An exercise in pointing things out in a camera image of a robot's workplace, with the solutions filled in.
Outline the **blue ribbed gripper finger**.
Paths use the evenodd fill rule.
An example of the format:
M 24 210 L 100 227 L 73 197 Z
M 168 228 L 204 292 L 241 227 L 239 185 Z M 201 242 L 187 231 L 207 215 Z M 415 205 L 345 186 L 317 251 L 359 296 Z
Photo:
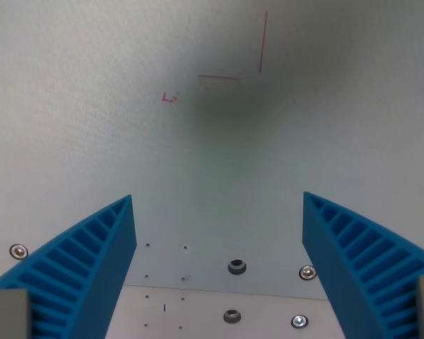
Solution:
M 346 338 L 419 338 L 422 248 L 310 192 L 302 243 Z
M 28 292 L 31 338 L 105 338 L 136 248 L 127 195 L 5 272 L 0 290 Z

